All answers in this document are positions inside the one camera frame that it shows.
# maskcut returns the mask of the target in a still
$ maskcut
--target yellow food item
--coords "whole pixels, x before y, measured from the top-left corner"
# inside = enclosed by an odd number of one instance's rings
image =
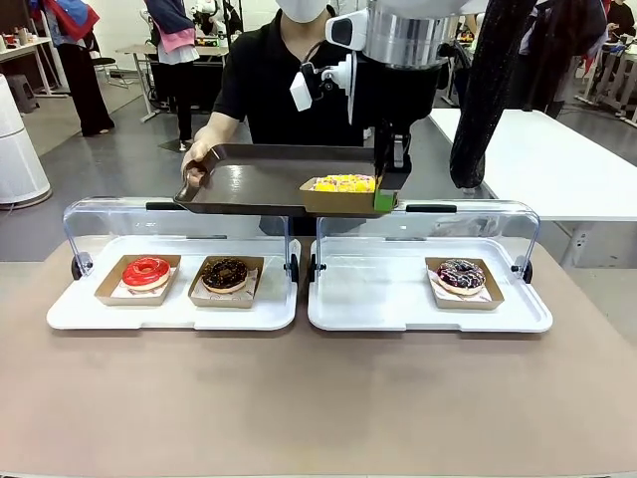
[[[319,177],[313,187],[320,192],[374,192],[376,181],[372,176],[342,174]]]

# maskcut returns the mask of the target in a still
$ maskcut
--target black wheel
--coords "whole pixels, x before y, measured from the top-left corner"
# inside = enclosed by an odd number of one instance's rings
[[[531,261],[529,261],[529,263],[527,264],[525,272],[522,274],[522,278],[527,284],[530,284],[533,280],[533,263]]]
[[[308,270],[308,277],[310,278],[310,282],[314,282],[317,278],[317,270],[324,271],[327,269],[325,264],[321,264],[320,266],[317,264],[317,255],[312,254],[312,259],[310,260],[310,269]]]
[[[82,278],[82,269],[80,269],[80,264],[78,264],[76,256],[73,256],[73,260],[71,261],[71,275],[74,281],[79,281]]]
[[[293,254],[292,259],[290,260],[290,266],[287,264],[283,266],[283,268],[287,271],[290,270],[290,279],[292,282],[299,283],[299,259],[297,259],[297,255]]]

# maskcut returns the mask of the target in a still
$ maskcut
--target chocolate sprinkled donut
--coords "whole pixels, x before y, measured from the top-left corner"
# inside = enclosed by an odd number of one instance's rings
[[[203,284],[212,289],[230,289],[246,280],[248,266],[237,259],[207,264],[201,273]]]
[[[445,261],[436,271],[441,281],[460,289],[477,289],[487,280],[484,271],[472,262],[461,259]]]

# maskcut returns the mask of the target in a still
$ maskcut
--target brown paper tray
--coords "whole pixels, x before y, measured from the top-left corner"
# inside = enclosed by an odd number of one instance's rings
[[[119,285],[119,281],[121,281],[121,274],[126,269],[126,266],[137,259],[142,257],[157,257],[159,259],[163,259],[168,264],[170,264],[170,268],[176,268],[175,272],[170,276],[166,287],[163,292],[159,296],[155,297],[144,297],[143,295],[139,295],[134,298],[121,298],[121,297],[111,297],[112,292],[115,290],[117,285]],[[114,265],[114,267],[110,270],[106,278],[102,281],[100,286],[96,289],[96,297],[107,306],[148,306],[148,307],[158,307],[163,304],[172,284],[177,277],[179,272],[179,264],[181,263],[181,256],[173,256],[173,255],[158,255],[158,254],[138,254],[138,255],[125,255],[122,256],[119,261]]]
[[[223,259],[237,259],[239,261],[243,261],[246,266],[248,266],[249,271],[254,271],[257,269],[257,285],[255,286],[255,296],[257,295],[257,291],[259,290],[259,282],[261,281],[261,275],[263,274],[263,266],[264,266],[264,258],[263,257],[249,257],[249,256],[208,256],[199,267],[197,271],[197,275],[195,276],[192,284],[190,285],[190,289],[188,290],[188,298],[192,301],[192,303],[197,307],[216,307],[216,308],[225,308],[225,309],[250,309],[254,304],[254,297],[252,300],[243,300],[243,301],[215,301],[215,300],[207,300],[201,299],[198,297],[192,297],[192,293],[194,292],[195,286],[199,279],[201,278],[201,273],[203,272],[203,268],[210,262],[217,262]]]
[[[433,272],[436,272],[441,264],[450,259],[460,259],[464,261],[473,262],[478,267],[480,267],[484,272],[487,278],[487,282],[485,283],[485,287],[489,294],[491,295],[490,302],[471,302],[471,301],[449,301],[438,297],[436,291],[431,288],[431,292],[434,295],[434,299],[436,301],[436,305],[440,309],[462,309],[462,310],[473,310],[473,311],[493,311],[497,309],[504,301],[505,297],[503,296],[502,290],[498,286],[496,279],[494,278],[491,270],[482,259],[472,259],[465,257],[428,257],[425,259],[427,263],[427,269]],[[431,279],[429,279],[429,274],[427,274],[427,280],[431,284]]]

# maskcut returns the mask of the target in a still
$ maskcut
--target robotic end effector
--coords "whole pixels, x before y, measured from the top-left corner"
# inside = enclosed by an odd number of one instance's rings
[[[393,207],[411,173],[410,128],[433,108],[447,64],[439,49],[448,31],[445,19],[403,18],[382,0],[371,0],[367,9],[327,23],[327,40],[352,50],[345,61],[319,70],[305,62],[291,87],[300,111],[341,88],[348,96],[349,122],[375,127],[378,211]]]

